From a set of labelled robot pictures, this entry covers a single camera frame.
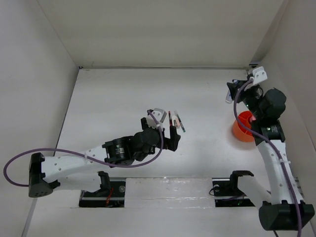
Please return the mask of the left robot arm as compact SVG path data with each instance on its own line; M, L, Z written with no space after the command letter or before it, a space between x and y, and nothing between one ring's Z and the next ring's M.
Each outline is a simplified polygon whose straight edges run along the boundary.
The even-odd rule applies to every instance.
M141 119L142 130L132 136L125 136L103 145L78 153L61 150L61 156L44 156L33 152L29 165L28 196L39 198L50 195L58 189L85 190L100 196L110 191L107 172L97 171L93 177L75 178L83 171L100 168L134 168L149 164L144 161L149 155L156 160L162 150L176 151L181 136L173 125L169 127L169 137L165 136L162 124L156 124L151 117Z

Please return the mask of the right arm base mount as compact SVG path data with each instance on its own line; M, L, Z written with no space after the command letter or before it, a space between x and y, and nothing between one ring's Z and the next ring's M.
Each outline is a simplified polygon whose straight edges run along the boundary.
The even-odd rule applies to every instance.
M209 195L215 198L215 207L254 207L250 198L238 187L238 179L254 174L246 170L235 170L229 178L213 178Z

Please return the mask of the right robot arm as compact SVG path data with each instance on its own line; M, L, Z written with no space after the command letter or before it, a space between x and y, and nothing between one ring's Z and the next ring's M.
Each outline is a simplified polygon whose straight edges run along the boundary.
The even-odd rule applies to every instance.
M259 221L266 231L296 231L315 215L312 204L305 203L292 175L286 155L285 135L279 117L286 109L286 96L278 89L263 92L253 79L227 83L236 105L243 102L254 120L242 127L250 132L265 165L270 189L266 190L250 171L233 171L228 188L238 195L243 192L258 209Z

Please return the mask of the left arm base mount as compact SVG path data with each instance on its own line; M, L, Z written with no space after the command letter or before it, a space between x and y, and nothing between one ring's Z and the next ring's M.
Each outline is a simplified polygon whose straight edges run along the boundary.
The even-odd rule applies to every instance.
M104 171L98 172L98 189L94 192L81 191L81 208L124 208L126 178L110 178Z

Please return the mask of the blue spray bottle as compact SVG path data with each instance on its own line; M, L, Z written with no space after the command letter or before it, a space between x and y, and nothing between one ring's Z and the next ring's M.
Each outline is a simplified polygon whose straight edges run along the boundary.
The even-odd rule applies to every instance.
M228 93L227 93L227 95L226 95L226 98L225 98L225 102L226 103L232 103L232 96L231 96L231 93L230 93L230 91L228 90Z

